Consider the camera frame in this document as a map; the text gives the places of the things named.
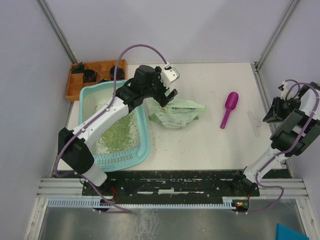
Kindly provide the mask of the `white plastic bag clip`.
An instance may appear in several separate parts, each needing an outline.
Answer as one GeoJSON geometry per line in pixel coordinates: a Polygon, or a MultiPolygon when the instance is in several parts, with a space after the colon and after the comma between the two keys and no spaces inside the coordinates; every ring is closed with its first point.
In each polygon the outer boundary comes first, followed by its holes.
{"type": "Polygon", "coordinates": [[[255,137],[260,136],[259,127],[262,125],[262,122],[256,118],[251,111],[247,112],[249,122],[255,137]]]}

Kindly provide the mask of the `green cat litter bag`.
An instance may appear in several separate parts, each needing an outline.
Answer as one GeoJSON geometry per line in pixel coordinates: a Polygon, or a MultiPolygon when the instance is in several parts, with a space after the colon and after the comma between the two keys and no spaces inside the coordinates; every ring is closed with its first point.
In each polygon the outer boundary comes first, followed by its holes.
{"type": "Polygon", "coordinates": [[[165,107],[150,98],[147,102],[152,122],[169,129],[182,129],[198,120],[199,115],[207,110],[207,106],[191,100],[175,98],[165,107]]]}

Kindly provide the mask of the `magenta plastic litter scoop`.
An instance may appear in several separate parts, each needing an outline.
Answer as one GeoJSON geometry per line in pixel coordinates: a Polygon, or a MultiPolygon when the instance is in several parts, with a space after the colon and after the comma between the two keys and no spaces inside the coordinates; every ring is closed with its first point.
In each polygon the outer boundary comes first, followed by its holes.
{"type": "Polygon", "coordinates": [[[231,112],[233,110],[235,110],[235,108],[237,107],[238,101],[239,101],[239,94],[235,91],[232,91],[228,95],[226,102],[224,104],[225,113],[224,113],[223,119],[220,124],[221,129],[225,129],[227,122],[228,122],[228,119],[229,119],[229,116],[230,116],[231,112]]]}

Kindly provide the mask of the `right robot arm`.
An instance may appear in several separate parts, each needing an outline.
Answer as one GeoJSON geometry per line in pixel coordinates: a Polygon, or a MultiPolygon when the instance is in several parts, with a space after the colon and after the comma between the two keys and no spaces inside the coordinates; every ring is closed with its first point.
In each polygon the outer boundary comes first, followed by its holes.
{"type": "Polygon", "coordinates": [[[320,135],[320,85],[285,80],[279,86],[264,123],[278,123],[268,149],[251,165],[238,172],[229,183],[236,196],[252,192],[275,165],[291,156],[299,156],[320,135]]]}

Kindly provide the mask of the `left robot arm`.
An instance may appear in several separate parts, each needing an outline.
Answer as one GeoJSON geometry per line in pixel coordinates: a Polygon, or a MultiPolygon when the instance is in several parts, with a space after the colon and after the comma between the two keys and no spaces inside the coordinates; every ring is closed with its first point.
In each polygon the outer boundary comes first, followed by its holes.
{"type": "Polygon", "coordinates": [[[179,72],[170,64],[164,68],[140,65],[134,76],[117,88],[114,96],[98,112],[72,130],[64,127],[59,131],[58,160],[63,160],[91,182],[99,195],[106,195],[111,183],[95,163],[90,147],[113,124],[141,106],[145,99],[153,98],[161,107],[166,107],[178,94],[176,89],[168,90],[179,78],[179,72]]]}

